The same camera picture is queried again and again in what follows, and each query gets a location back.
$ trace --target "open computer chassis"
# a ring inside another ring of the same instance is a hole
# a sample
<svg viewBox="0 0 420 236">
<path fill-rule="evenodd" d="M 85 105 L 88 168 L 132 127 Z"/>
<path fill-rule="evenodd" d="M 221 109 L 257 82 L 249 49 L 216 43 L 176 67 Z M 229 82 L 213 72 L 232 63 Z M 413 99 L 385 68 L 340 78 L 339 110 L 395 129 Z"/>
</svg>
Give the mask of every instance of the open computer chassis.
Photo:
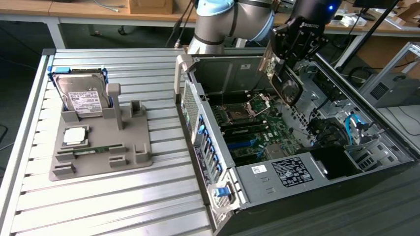
<svg viewBox="0 0 420 236">
<path fill-rule="evenodd" d="M 419 157 L 320 55 L 288 68 L 303 88 L 293 106 L 259 74 L 260 59 L 181 55 L 176 63 L 176 107 L 215 235 L 365 191 Z M 347 132 L 349 121 L 364 130 Z"/>
</svg>

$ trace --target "black floor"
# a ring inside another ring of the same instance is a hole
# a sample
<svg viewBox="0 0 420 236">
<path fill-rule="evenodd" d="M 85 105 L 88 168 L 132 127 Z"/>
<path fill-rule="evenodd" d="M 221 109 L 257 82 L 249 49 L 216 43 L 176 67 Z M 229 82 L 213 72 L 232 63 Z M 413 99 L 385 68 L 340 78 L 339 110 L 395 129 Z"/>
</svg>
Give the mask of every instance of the black floor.
<svg viewBox="0 0 420 236">
<path fill-rule="evenodd" d="M 0 143 L 0 148 L 15 141 L 23 112 L 27 105 L 31 86 L 35 77 L 35 69 L 40 60 L 40 53 L 44 48 L 53 48 L 48 28 L 43 23 L 29 22 L 0 22 L 0 124 L 8 127 L 8 133 Z M 64 39 L 71 49 L 84 48 L 161 48 L 165 46 L 172 28 L 133 27 L 127 26 L 127 35 L 117 33 L 119 26 L 96 25 L 95 30 L 99 36 L 91 36 L 87 25 L 63 24 Z M 181 38 L 181 44 L 188 44 L 193 35 L 193 29 L 187 29 Z M 225 45 L 232 44 L 232 39 L 227 39 Z M 259 47 L 255 42 L 247 44 L 248 47 Z M 327 59 L 335 55 L 332 61 L 340 56 L 343 50 L 337 50 L 328 45 L 321 54 Z M 353 64 L 359 65 L 360 60 L 355 59 Z M 12 147 L 0 151 L 0 167 L 7 166 Z"/>
</svg>

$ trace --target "motherboard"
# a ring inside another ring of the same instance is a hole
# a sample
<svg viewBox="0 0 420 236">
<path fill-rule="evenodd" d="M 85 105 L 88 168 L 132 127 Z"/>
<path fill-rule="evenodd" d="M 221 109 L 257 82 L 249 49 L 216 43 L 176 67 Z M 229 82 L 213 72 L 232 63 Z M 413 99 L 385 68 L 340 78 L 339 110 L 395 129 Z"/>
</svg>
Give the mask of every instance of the motherboard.
<svg viewBox="0 0 420 236">
<path fill-rule="evenodd" d="M 236 166 L 271 160 L 273 154 L 295 155 L 301 148 L 271 96 L 257 93 L 248 98 L 211 107 Z"/>
</svg>

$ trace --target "gray 3d-printed holder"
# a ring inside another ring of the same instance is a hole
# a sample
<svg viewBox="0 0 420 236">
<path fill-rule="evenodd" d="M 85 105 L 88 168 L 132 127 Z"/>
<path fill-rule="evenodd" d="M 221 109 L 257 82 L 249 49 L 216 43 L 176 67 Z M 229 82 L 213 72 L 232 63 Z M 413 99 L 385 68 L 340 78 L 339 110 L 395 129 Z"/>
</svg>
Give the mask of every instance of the gray 3d-printed holder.
<svg viewBox="0 0 420 236">
<path fill-rule="evenodd" d="M 152 165 L 145 107 L 141 101 L 120 107 L 119 84 L 108 84 L 107 93 L 113 107 L 103 109 L 103 117 L 79 118 L 75 111 L 61 112 L 51 181 Z M 64 147 L 64 132 L 75 127 L 85 128 L 87 144 Z"/>
</svg>

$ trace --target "computer monitor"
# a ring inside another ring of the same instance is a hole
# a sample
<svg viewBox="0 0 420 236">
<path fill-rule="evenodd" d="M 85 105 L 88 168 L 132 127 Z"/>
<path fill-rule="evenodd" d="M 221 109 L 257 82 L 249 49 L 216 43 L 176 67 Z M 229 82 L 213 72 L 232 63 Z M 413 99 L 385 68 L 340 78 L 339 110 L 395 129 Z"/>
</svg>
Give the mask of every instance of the computer monitor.
<svg viewBox="0 0 420 236">
<path fill-rule="evenodd" d="M 392 6 L 393 0 L 355 0 L 353 7 L 363 8 L 360 17 L 367 21 L 375 21 L 376 17 L 368 13 L 369 8 L 387 9 Z"/>
</svg>

